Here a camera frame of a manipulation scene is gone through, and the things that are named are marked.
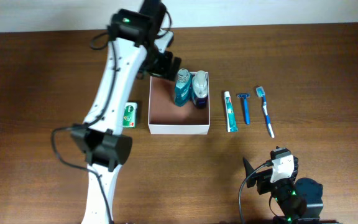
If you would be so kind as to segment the teal mouthwash bottle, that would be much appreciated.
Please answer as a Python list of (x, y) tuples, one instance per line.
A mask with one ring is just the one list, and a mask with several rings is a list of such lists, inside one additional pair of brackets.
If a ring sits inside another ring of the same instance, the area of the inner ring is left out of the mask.
[(177, 80), (175, 84), (175, 104), (183, 106), (187, 103), (190, 97), (191, 73), (185, 69), (179, 69), (177, 73)]

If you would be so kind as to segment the green soap box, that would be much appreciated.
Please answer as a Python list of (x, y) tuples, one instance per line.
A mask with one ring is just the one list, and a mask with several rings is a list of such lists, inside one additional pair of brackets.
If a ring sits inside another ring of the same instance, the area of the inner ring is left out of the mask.
[(124, 108), (124, 119), (122, 126), (124, 128), (135, 128), (137, 122), (137, 103), (128, 102)]

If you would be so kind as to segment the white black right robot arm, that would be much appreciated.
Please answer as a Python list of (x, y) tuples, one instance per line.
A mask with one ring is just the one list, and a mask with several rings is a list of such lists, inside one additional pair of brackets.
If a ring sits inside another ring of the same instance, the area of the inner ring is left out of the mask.
[(293, 158), (294, 170), (290, 177), (271, 182), (273, 162), (266, 161), (254, 169), (247, 159), (243, 159), (246, 178), (239, 193), (244, 187), (257, 187), (260, 195), (269, 194), (268, 204), (275, 201), (283, 215), (274, 215), (273, 223), (319, 223), (323, 209), (323, 185), (310, 178), (297, 179), (298, 158)]

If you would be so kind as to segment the clear bottle dark liquid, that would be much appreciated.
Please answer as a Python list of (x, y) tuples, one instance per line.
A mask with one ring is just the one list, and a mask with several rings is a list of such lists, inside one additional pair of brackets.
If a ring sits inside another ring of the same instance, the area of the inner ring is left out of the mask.
[(205, 71), (197, 71), (192, 79), (192, 102), (198, 109), (206, 107), (208, 102), (208, 76)]

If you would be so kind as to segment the white teal toothpaste tube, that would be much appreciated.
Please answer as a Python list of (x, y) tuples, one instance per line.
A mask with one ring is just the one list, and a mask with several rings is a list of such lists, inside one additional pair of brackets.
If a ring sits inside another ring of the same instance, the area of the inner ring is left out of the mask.
[(238, 132), (231, 96), (228, 91), (224, 92), (224, 103), (226, 109), (227, 131), (229, 133)]

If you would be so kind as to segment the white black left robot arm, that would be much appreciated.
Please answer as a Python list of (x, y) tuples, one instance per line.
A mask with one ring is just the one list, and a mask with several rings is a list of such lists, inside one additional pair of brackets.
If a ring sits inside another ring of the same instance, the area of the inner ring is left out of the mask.
[(181, 60), (167, 51), (173, 32), (161, 25), (169, 15), (161, 1), (144, 1), (139, 11), (120, 9), (108, 24), (108, 56), (96, 98), (82, 124), (69, 127), (85, 155), (88, 193), (83, 223), (113, 223), (118, 173), (127, 161), (132, 138), (122, 133), (124, 109), (134, 81), (145, 74), (174, 81)]

